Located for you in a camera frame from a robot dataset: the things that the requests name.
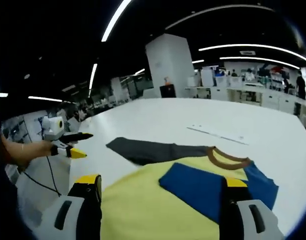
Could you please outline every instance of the black cable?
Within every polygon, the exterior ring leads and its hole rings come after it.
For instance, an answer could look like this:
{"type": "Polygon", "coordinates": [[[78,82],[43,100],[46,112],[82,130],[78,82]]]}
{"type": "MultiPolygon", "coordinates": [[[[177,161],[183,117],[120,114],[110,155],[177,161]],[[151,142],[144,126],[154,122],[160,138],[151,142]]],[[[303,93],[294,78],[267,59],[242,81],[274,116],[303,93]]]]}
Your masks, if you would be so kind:
{"type": "Polygon", "coordinates": [[[33,179],[30,175],[28,175],[26,172],[23,172],[23,173],[24,173],[29,179],[31,179],[33,182],[35,182],[36,184],[38,184],[38,185],[40,185],[40,186],[42,186],[42,187],[44,187],[44,188],[46,188],[46,189],[48,189],[48,190],[51,190],[51,191],[57,193],[57,194],[60,196],[60,193],[59,193],[58,191],[56,191],[56,190],[54,190],[54,189],[52,189],[52,188],[50,188],[50,187],[48,187],[48,186],[45,186],[45,185],[39,183],[38,181],[36,181],[35,179],[33,179]]]}
{"type": "Polygon", "coordinates": [[[51,163],[49,162],[48,156],[46,156],[46,158],[47,158],[47,161],[48,161],[49,169],[51,170],[51,175],[52,175],[52,180],[53,180],[53,184],[54,184],[55,190],[56,190],[58,196],[60,197],[61,194],[58,192],[56,184],[55,184],[55,180],[54,180],[54,175],[53,175],[53,170],[52,170],[52,167],[51,167],[51,163]]]}

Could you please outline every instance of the brown collar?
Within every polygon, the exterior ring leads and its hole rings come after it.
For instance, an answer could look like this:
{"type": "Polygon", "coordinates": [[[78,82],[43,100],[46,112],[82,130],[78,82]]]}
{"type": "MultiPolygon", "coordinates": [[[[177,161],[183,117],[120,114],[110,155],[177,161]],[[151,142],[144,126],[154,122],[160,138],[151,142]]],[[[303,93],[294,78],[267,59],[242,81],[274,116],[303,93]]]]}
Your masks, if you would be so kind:
{"type": "Polygon", "coordinates": [[[218,148],[216,148],[215,146],[210,146],[207,148],[207,156],[209,158],[209,160],[211,161],[212,164],[222,168],[222,169],[227,169],[227,170],[237,170],[237,169],[243,169],[245,167],[247,167],[252,161],[246,157],[246,158],[239,158],[239,157],[234,157],[234,156],[230,156],[222,151],[220,151],[218,148]],[[237,164],[227,164],[227,163],[223,163],[218,161],[213,154],[213,151],[215,151],[216,153],[218,153],[219,155],[232,160],[234,162],[239,162],[237,164]]]}

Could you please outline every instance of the black ceiling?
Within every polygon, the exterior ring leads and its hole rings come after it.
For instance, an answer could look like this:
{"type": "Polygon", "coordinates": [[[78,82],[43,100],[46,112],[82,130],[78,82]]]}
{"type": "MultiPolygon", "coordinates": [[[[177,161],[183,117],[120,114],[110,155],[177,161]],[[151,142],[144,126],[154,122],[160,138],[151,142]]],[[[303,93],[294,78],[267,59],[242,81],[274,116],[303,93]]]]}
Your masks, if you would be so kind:
{"type": "Polygon", "coordinates": [[[108,83],[112,77],[148,69],[145,45],[163,33],[187,38],[192,59],[204,59],[206,64],[218,62],[219,57],[240,56],[240,50],[255,50],[256,57],[306,66],[305,61],[295,56],[271,49],[238,47],[198,51],[223,44],[265,44],[306,55],[306,46],[299,47],[290,27],[291,23],[306,37],[305,3],[133,0],[107,42],[101,42],[121,2],[5,2],[0,9],[0,90],[20,99],[42,96],[68,100],[70,95],[61,90],[89,82],[94,63],[98,63],[94,88],[108,83]],[[220,9],[165,30],[195,12],[236,4],[265,6],[276,12],[248,7],[220,9]],[[30,74],[28,79],[24,79],[26,74],[30,74]]]}

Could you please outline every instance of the white cabinet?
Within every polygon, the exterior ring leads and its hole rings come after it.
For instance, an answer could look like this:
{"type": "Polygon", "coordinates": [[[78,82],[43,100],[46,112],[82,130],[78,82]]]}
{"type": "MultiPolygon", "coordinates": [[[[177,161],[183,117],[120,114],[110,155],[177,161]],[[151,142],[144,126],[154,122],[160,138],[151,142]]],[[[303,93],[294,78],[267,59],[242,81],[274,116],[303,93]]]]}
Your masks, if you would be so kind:
{"type": "Polygon", "coordinates": [[[211,99],[213,100],[221,100],[228,101],[228,92],[226,88],[211,88],[211,99]]]}
{"type": "Polygon", "coordinates": [[[268,109],[279,109],[279,96],[270,92],[263,93],[262,107],[268,109]]]}
{"type": "Polygon", "coordinates": [[[290,96],[290,95],[280,96],[279,111],[282,111],[288,114],[294,114],[295,100],[296,98],[294,96],[290,96]]]}

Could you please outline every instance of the white pillar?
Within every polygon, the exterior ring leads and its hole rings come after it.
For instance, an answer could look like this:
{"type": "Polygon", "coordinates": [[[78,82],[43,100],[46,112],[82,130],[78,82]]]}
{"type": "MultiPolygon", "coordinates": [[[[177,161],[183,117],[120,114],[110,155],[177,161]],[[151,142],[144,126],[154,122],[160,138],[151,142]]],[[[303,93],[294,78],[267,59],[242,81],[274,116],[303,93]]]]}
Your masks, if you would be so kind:
{"type": "Polygon", "coordinates": [[[187,40],[164,34],[146,46],[146,54],[156,95],[160,96],[159,87],[168,78],[175,87],[176,97],[187,98],[187,79],[195,74],[187,40]]]}
{"type": "Polygon", "coordinates": [[[121,100],[122,97],[123,97],[123,88],[122,88],[122,84],[119,80],[119,77],[115,77],[115,78],[111,79],[111,86],[112,86],[113,95],[115,97],[115,100],[116,101],[121,100]]]}

